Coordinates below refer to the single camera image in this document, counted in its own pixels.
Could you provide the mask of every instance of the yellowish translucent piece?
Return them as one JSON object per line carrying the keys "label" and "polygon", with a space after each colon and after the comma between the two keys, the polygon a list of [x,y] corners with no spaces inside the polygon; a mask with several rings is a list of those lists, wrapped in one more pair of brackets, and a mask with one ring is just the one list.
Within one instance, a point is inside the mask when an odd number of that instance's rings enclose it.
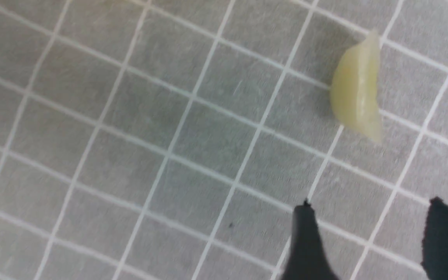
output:
{"label": "yellowish translucent piece", "polygon": [[381,117],[376,101],[379,64],[379,37],[373,30],[341,57],[329,92],[336,118],[377,143],[381,143]]}

